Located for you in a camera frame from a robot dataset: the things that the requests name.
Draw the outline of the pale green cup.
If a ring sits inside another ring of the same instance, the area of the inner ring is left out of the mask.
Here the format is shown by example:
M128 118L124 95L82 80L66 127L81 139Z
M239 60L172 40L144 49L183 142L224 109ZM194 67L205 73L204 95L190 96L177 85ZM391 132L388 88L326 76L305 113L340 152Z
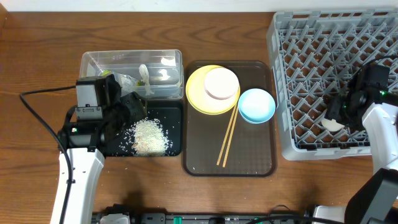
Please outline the pale green cup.
M330 132L336 132L344 128L344 125L337 123L335 119L329 120L323 118L321 120L322 126Z

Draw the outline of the white wrapper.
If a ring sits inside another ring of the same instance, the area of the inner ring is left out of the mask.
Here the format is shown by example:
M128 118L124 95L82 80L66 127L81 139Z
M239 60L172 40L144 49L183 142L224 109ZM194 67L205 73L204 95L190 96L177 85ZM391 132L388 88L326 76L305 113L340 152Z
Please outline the white wrapper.
M154 92L151 90L150 83L149 83L149 70L145 64L141 64L139 66L139 73L140 76L142 77L142 81L144 82L145 90L146 90L146 96L153 95Z

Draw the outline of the pink rice bowl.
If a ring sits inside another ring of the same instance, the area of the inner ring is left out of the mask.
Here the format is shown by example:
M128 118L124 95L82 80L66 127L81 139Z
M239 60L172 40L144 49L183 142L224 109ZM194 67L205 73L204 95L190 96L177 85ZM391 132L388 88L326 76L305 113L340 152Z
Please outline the pink rice bowl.
M239 80L231 70L217 67L206 73L203 86L210 97L227 100L238 92Z

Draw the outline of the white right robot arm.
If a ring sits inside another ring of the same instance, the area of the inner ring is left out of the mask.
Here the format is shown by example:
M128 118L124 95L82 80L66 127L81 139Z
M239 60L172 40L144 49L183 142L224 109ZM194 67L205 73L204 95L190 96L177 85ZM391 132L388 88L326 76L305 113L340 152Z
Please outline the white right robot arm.
M317 206L313 217L343 223L397 223L397 95L388 92L390 69L367 64L348 83L348 93L333 98L322 125L367 132L373 176L345 207Z

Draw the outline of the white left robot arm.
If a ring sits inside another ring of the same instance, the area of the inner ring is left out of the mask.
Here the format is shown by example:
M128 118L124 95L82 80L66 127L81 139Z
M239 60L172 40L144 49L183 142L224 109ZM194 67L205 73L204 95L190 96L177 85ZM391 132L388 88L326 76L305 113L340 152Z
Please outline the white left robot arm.
M106 157L127 127L147 116L147 101L137 93L116 95L109 103L74 106L58 132L60 172L51 223L90 223L95 193Z

